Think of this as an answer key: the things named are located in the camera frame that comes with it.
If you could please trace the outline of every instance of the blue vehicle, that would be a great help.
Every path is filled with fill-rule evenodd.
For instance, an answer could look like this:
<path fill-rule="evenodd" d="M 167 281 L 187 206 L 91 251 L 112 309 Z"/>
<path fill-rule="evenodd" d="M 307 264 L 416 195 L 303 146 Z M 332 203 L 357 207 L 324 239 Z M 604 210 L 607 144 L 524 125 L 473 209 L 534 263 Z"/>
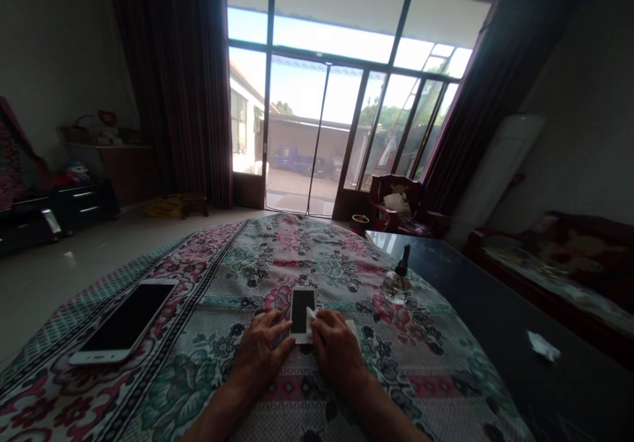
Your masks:
<path fill-rule="evenodd" d="M 280 147 L 273 160 L 273 168 L 293 171 L 301 174 L 311 174 L 312 156 L 301 156 L 296 147 Z M 315 176 L 323 175 L 326 170 L 326 160 L 315 160 Z"/>

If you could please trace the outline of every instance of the dark red curtain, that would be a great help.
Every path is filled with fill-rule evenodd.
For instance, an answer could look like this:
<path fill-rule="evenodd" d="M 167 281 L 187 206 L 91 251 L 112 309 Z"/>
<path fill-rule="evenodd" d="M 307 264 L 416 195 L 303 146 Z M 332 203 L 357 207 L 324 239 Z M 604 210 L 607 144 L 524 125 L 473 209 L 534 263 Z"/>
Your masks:
<path fill-rule="evenodd" d="M 232 205 L 227 0 L 113 0 L 163 191 Z"/>
<path fill-rule="evenodd" d="M 518 111 L 581 1 L 494 0 L 423 174 L 421 208 L 453 213 L 500 121 Z"/>

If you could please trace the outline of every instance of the phone screen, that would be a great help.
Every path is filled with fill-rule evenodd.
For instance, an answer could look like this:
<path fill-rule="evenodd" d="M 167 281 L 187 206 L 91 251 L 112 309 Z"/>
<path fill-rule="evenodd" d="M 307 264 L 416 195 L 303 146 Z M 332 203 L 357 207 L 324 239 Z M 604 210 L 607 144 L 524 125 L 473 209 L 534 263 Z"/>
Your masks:
<path fill-rule="evenodd" d="M 315 290 L 299 290 L 293 292 L 291 307 L 291 333 L 306 333 L 306 307 L 315 309 Z"/>
<path fill-rule="evenodd" d="M 79 351 L 132 348 L 174 285 L 138 285 Z"/>

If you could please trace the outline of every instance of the sky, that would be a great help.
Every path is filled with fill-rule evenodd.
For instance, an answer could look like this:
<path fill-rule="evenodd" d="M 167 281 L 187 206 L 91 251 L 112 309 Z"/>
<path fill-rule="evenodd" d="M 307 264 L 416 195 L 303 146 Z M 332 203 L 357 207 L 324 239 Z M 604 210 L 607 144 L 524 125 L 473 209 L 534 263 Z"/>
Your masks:
<path fill-rule="evenodd" d="M 249 42 L 266 42 L 267 15 L 243 9 L 228 8 L 229 37 Z M 273 43 L 314 52 L 331 53 L 387 63 L 392 50 L 393 36 L 364 30 L 344 28 L 308 20 L 275 16 Z M 447 56 L 451 47 L 430 42 L 402 38 L 396 54 L 395 65 L 420 70 L 432 50 L 435 54 Z M 450 62 L 448 73 L 452 77 L 461 77 L 471 56 L 471 49 L 458 49 Z M 257 90 L 264 96 L 265 90 L 265 54 L 238 48 L 229 49 L 231 62 L 242 72 Z M 426 69 L 434 67 L 434 58 L 430 58 Z M 349 67 L 331 67 L 328 89 L 324 104 L 324 120 L 350 124 L 354 114 L 361 69 Z M 364 105 L 373 102 L 380 94 L 383 74 L 370 75 Z M 324 64 L 273 56 L 271 66 L 271 101 L 288 103 L 297 116 L 316 118 L 320 116 L 326 66 Z M 392 75 L 384 100 L 384 106 L 401 108 L 412 100 L 412 90 L 417 79 L 402 75 Z M 448 108 L 457 87 L 447 90 L 442 107 Z"/>

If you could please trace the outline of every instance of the human hand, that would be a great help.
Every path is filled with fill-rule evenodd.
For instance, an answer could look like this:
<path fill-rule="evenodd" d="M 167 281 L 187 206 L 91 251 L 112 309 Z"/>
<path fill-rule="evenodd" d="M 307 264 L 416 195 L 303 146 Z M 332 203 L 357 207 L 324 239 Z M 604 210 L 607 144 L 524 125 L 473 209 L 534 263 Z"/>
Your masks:
<path fill-rule="evenodd" d="M 357 338 L 343 315 L 319 310 L 311 324 L 319 368 L 335 391 L 350 400 L 363 391 L 372 375 L 365 367 Z"/>
<path fill-rule="evenodd" d="M 291 327 L 290 321 L 273 324 L 281 314 L 280 310 L 273 310 L 256 315 L 234 357 L 227 384 L 251 401 L 266 389 L 295 346 L 294 338 L 285 338 L 273 348 L 273 342 Z"/>

